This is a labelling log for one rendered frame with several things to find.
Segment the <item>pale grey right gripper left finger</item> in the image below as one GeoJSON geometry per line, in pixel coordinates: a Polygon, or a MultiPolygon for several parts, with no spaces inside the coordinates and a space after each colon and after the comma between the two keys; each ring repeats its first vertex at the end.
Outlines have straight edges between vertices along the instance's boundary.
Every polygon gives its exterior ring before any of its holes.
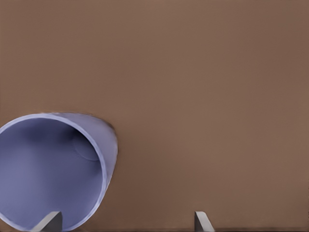
{"type": "Polygon", "coordinates": [[[62,232],[62,222],[62,213],[60,211],[53,211],[33,228],[33,232],[62,232]]]}

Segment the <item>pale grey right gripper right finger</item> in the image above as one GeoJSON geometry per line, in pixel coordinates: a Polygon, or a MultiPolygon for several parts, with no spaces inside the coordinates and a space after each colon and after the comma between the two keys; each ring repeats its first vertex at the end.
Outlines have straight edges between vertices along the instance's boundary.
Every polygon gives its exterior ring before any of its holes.
{"type": "Polygon", "coordinates": [[[215,232],[207,214],[203,211],[195,211],[194,230],[195,232],[215,232]]]}

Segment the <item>blue cup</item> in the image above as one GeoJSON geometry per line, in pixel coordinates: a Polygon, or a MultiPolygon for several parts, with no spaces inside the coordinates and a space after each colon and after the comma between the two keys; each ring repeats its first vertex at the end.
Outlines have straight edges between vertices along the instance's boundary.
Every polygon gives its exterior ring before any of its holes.
{"type": "Polygon", "coordinates": [[[21,116],[0,128],[0,219],[30,231],[51,212],[62,229],[99,208],[118,153],[113,126],[79,113],[21,116]]]}

